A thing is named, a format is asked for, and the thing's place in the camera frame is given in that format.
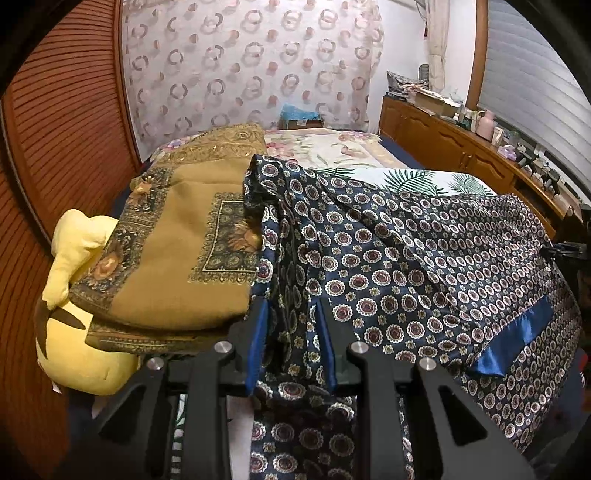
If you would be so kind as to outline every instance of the bottle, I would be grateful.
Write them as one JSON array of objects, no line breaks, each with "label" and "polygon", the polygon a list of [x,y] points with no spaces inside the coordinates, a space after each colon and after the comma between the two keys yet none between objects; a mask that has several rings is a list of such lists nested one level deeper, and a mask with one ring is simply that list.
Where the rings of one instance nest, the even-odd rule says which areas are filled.
[{"label": "bottle", "polygon": [[478,122],[480,120],[480,117],[478,116],[481,112],[483,112],[484,110],[481,110],[480,112],[477,110],[474,110],[472,112],[472,123],[470,125],[470,131],[472,133],[476,133],[476,130],[478,129]]},{"label": "bottle", "polygon": [[519,143],[519,140],[521,139],[519,132],[517,131],[512,131],[509,134],[509,145],[513,145],[515,148],[517,148],[517,144]]},{"label": "bottle", "polygon": [[495,127],[495,133],[492,136],[492,146],[493,147],[500,147],[501,142],[503,141],[503,129],[501,127]]},{"label": "bottle", "polygon": [[485,140],[491,141],[493,133],[495,132],[496,122],[495,114],[490,110],[487,110],[484,117],[478,122],[478,128],[476,129],[476,135],[484,138]]}]

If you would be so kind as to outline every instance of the blue satin trim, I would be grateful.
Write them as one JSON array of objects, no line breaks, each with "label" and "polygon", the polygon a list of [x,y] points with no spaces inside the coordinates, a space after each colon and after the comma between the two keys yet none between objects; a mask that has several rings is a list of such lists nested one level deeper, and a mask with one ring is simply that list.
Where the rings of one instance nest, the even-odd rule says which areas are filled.
[{"label": "blue satin trim", "polygon": [[269,301],[263,299],[261,311],[256,319],[255,330],[252,334],[252,342],[250,350],[248,351],[248,359],[246,360],[246,391],[252,395],[261,373],[262,355],[265,349],[265,337],[267,335],[268,321],[269,321]]},{"label": "blue satin trim", "polygon": [[550,323],[552,314],[548,295],[544,295],[491,340],[470,370],[482,375],[504,377],[523,348]]},{"label": "blue satin trim", "polygon": [[328,386],[329,392],[332,392],[336,388],[335,355],[330,341],[329,330],[326,325],[326,317],[324,316],[320,297],[316,298],[316,330],[318,332],[318,341],[320,343],[326,385]]}]

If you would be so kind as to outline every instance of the white curtain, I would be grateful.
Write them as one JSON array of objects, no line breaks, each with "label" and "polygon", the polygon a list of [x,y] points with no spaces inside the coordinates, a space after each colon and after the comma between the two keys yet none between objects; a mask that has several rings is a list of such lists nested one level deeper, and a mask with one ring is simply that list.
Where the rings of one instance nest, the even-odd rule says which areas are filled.
[{"label": "white curtain", "polygon": [[435,92],[441,92],[445,87],[445,52],[447,49],[447,32],[449,30],[449,1],[427,0],[426,3],[429,86]]},{"label": "white curtain", "polygon": [[284,104],[366,129],[384,33],[375,0],[126,0],[126,88],[146,150]]}]

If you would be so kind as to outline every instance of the yellow stuffed animal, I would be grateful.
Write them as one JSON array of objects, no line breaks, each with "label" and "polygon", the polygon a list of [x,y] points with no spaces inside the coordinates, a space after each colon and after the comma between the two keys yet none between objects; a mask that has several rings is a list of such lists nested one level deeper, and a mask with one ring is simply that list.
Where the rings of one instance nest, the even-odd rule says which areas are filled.
[{"label": "yellow stuffed animal", "polygon": [[69,285],[100,256],[117,220],[68,210],[51,242],[55,256],[35,311],[38,363],[56,384],[93,395],[112,395],[138,369],[130,353],[103,352],[85,344],[92,315],[68,300]]}]

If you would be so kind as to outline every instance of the wooden wardrobe door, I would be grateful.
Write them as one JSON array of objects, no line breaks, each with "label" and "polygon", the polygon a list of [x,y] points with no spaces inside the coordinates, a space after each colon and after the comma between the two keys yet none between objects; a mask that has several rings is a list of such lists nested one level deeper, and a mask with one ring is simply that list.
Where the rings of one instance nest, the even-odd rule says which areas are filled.
[{"label": "wooden wardrobe door", "polygon": [[70,208],[106,213],[139,166],[120,35],[121,0],[83,0],[34,49],[2,97],[2,478],[49,478],[68,447],[66,397],[52,391],[37,365],[33,310],[53,261],[57,219]]},{"label": "wooden wardrobe door", "polygon": [[70,208],[106,213],[139,167],[121,80],[121,2],[83,0],[2,99],[11,160],[46,234]]},{"label": "wooden wardrobe door", "polygon": [[48,478],[68,445],[66,399],[37,365],[33,328],[52,259],[5,165],[0,151],[0,476]]}]

